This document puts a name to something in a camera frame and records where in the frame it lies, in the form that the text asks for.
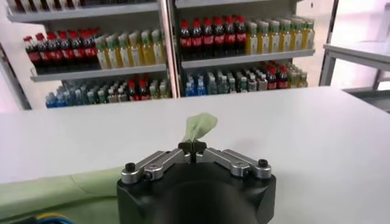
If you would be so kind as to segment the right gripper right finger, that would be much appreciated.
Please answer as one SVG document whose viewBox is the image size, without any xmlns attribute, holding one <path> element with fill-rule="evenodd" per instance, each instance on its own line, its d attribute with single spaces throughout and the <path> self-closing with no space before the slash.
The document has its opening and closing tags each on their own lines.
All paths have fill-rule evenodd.
<svg viewBox="0 0 390 224">
<path fill-rule="evenodd" d="M 194 142 L 194 153 L 197 163 L 217 164 L 237 178 L 251 176 L 256 179 L 269 179 L 272 176 L 272 167 L 266 159 L 251 159 L 230 149 L 217 150 L 200 141 Z"/>
</svg>

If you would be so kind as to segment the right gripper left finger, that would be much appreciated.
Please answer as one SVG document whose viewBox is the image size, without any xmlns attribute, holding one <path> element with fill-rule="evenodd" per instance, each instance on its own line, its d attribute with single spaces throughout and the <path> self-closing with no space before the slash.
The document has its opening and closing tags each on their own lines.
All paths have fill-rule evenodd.
<svg viewBox="0 0 390 224">
<path fill-rule="evenodd" d="M 171 151 L 156 151 L 136 164 L 127 163 L 121 171 L 121 181 L 124 184 L 136 184 L 140 181 L 159 180 L 172 166 L 190 163 L 192 153 L 191 141 L 181 142 Z"/>
</svg>

